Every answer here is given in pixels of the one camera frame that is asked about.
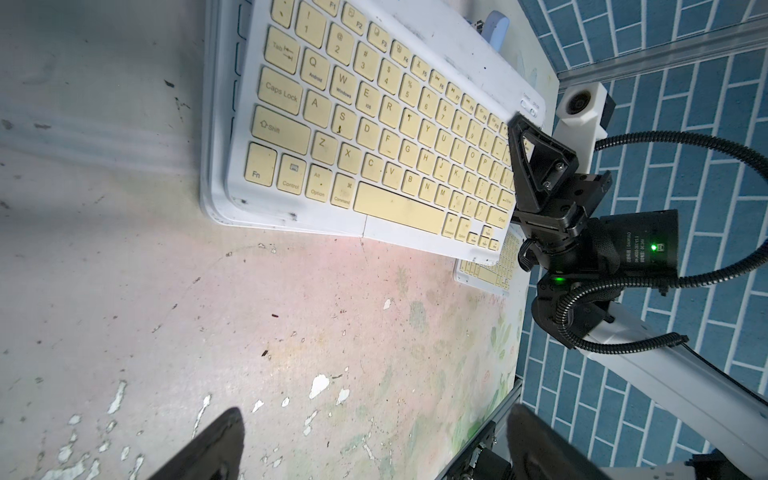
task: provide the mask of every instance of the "table surface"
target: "table surface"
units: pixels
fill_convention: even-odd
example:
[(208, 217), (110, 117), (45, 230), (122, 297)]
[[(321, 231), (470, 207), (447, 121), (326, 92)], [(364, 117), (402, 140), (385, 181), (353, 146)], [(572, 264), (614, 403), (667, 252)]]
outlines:
[(204, 5), (27, 3), (0, 18), (2, 476), (146, 478), (239, 406), (243, 478), (434, 478), (512, 387), (528, 274), (503, 300), (447, 257), (213, 223)]

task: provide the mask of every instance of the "keyboard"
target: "keyboard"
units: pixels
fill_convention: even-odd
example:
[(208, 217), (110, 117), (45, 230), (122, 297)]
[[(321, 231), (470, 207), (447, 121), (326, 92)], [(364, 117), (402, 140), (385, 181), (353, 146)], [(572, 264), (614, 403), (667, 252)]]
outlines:
[[(540, 124), (544, 102), (439, 0), (407, 3), (211, 2), (212, 218), (498, 261), (515, 205), (506, 122)], [(228, 152), (222, 55), (236, 75)]]

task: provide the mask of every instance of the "space bar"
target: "space bar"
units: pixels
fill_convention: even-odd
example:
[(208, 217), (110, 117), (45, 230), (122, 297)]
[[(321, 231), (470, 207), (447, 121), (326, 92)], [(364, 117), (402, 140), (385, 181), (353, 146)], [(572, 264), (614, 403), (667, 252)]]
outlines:
[(440, 233), (445, 212), (408, 197), (360, 182), (355, 196), (355, 212)]

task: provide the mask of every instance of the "blue tile wall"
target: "blue tile wall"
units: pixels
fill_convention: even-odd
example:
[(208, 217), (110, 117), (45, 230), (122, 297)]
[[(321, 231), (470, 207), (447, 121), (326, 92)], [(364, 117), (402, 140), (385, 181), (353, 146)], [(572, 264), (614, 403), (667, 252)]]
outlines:
[(611, 7), (605, 0), (520, 0), (558, 72), (768, 14), (768, 2), (677, 3), (614, 0)]
[[(683, 6), (710, 8), (710, 3), (686, 0)], [(640, 4), (630, 2), (621, 18), (624, 24), (633, 25), (637, 14), (633, 5)], [(543, 5), (559, 7), (556, 12), (562, 10), (563, 16), (585, 18), (588, 12), (603, 15), (598, 20), (607, 18), (603, 0), (548, 0)], [(734, 5), (743, 16), (745, 7)], [(767, 55), (765, 48), (756, 49), (607, 82), (617, 103), (609, 135), (693, 131), (728, 137), (768, 154)], [(634, 145), (599, 152), (592, 168), (610, 171), (617, 179), (598, 207), (599, 215), (677, 210), (682, 275), (730, 265), (766, 239), (768, 187), (731, 158), (698, 147)], [(538, 268), (531, 273), (529, 302), (540, 275)], [(630, 289), (624, 291), (621, 302), (659, 333), (688, 335), (690, 345), (702, 356), (765, 395), (768, 266), (716, 286), (673, 291), (668, 296)], [(620, 376), (560, 346), (532, 321), (529, 312), (523, 330), (518, 359), (518, 374), (524, 378), (523, 403), (599, 466), (665, 464), (713, 448)]]

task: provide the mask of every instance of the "shift key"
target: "shift key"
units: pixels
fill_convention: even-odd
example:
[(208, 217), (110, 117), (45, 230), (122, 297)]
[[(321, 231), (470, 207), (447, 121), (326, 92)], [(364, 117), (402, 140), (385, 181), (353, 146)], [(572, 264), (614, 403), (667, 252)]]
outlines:
[(298, 154), (306, 155), (310, 145), (310, 128), (261, 105), (253, 116), (253, 136)]

